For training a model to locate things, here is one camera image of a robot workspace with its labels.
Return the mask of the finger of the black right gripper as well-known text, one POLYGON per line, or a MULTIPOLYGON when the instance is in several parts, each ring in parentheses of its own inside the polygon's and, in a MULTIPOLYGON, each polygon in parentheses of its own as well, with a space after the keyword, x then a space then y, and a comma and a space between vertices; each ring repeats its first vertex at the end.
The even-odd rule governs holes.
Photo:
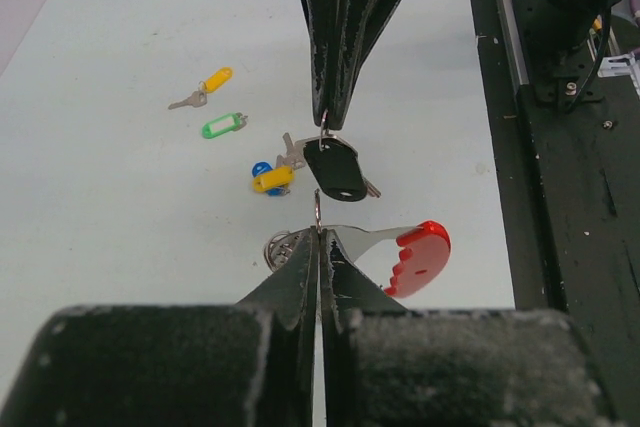
POLYGON ((341 0, 300 0, 310 41, 312 112, 316 125, 341 127, 338 93, 341 0))
POLYGON ((327 58, 327 127, 343 127, 360 71, 402 0, 338 0, 327 58))

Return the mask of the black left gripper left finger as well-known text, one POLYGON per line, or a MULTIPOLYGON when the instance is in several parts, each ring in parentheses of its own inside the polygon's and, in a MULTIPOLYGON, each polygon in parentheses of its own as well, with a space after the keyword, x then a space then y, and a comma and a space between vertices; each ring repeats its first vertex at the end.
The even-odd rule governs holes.
POLYGON ((231 305, 77 305, 40 329, 5 426, 309 426, 319 240, 231 305))

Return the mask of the black tag with silver key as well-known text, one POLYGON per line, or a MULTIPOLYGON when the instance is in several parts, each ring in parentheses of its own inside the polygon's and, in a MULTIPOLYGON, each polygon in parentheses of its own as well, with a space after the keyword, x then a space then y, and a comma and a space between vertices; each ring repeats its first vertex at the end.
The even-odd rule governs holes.
POLYGON ((330 132, 327 110, 321 116, 319 135, 295 141, 293 152, 301 156, 320 190, 331 199, 359 202, 381 197, 381 191, 364 176, 356 149, 330 132))

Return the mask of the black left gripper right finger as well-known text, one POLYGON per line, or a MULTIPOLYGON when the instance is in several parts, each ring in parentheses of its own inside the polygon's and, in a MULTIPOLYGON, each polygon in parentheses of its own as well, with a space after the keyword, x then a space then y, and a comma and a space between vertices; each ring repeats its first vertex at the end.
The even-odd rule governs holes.
POLYGON ((319 237, 330 426, 620 426, 572 319, 555 310, 409 310, 319 237))

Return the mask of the red-handled metal keyring holder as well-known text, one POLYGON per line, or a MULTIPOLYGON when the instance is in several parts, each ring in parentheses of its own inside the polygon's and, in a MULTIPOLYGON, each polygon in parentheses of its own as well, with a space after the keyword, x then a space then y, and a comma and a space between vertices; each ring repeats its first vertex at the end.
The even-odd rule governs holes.
MULTIPOLYGON (((297 232, 314 223, 313 194, 284 197, 255 194, 252 219, 271 235, 269 261, 286 258, 297 232)), ((410 198, 385 193, 360 202, 321 197, 322 225, 336 231, 346 255, 376 285, 396 299, 407 298, 437 277, 451 254, 447 230, 410 198)))

